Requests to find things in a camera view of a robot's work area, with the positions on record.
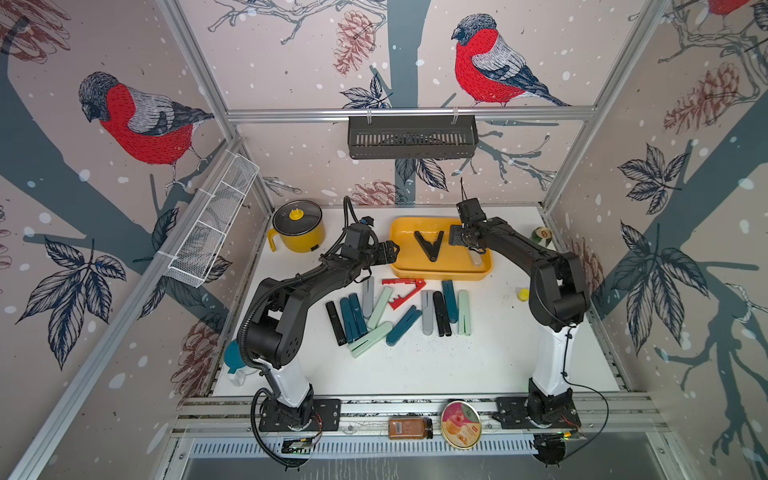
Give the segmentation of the beige pruning pliers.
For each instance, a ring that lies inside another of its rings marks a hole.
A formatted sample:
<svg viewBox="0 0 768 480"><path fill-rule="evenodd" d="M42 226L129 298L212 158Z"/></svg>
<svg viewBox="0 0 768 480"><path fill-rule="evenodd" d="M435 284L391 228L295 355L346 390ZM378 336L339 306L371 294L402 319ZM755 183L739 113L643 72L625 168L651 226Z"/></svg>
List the beige pruning pliers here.
<svg viewBox="0 0 768 480"><path fill-rule="evenodd" d="M474 250L469 251L470 259L474 266L482 266L483 265L483 258L482 255Z"/></svg>

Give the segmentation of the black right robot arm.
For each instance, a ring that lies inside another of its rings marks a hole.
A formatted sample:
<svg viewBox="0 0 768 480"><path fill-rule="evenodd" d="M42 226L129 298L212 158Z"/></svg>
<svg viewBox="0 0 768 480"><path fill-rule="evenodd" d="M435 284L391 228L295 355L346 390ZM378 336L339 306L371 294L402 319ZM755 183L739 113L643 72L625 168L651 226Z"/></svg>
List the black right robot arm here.
<svg viewBox="0 0 768 480"><path fill-rule="evenodd" d="M535 425L547 427L574 413L571 343L590 308L579 257L536 244L498 217L452 226L449 243L477 253L491 250L529 276L528 306L542 332L529 379L527 414Z"/></svg>

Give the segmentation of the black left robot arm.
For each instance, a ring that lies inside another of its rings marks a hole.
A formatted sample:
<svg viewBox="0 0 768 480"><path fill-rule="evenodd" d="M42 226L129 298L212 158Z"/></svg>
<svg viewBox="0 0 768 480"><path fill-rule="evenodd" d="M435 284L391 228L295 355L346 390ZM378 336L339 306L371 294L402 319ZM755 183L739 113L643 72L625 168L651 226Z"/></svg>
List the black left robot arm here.
<svg viewBox="0 0 768 480"><path fill-rule="evenodd" d="M313 269L259 283L236 342L245 365L266 378L267 405L280 426L302 430L313 422L313 387L302 370L291 365L301 348L310 308L373 266L395 263L399 252L397 243L381 240L372 226L355 222L343 229Z"/></svg>

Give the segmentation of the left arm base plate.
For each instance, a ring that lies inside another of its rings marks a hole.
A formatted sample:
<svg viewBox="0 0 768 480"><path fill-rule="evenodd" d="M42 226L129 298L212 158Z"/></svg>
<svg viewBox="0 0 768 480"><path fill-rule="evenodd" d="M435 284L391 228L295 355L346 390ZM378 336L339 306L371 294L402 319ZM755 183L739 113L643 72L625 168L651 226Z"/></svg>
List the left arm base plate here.
<svg viewBox="0 0 768 480"><path fill-rule="evenodd" d="M256 409L260 432L335 432L341 417L340 399L314 399L297 408L277 400L264 400Z"/></svg>

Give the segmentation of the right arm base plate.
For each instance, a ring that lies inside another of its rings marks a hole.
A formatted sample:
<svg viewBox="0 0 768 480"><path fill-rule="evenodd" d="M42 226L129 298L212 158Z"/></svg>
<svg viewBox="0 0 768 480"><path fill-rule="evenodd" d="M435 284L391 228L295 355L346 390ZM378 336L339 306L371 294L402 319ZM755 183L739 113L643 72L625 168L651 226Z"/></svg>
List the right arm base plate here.
<svg viewBox="0 0 768 480"><path fill-rule="evenodd" d="M582 426L571 392L558 396L506 396L495 400L491 417L504 429L578 429Z"/></svg>

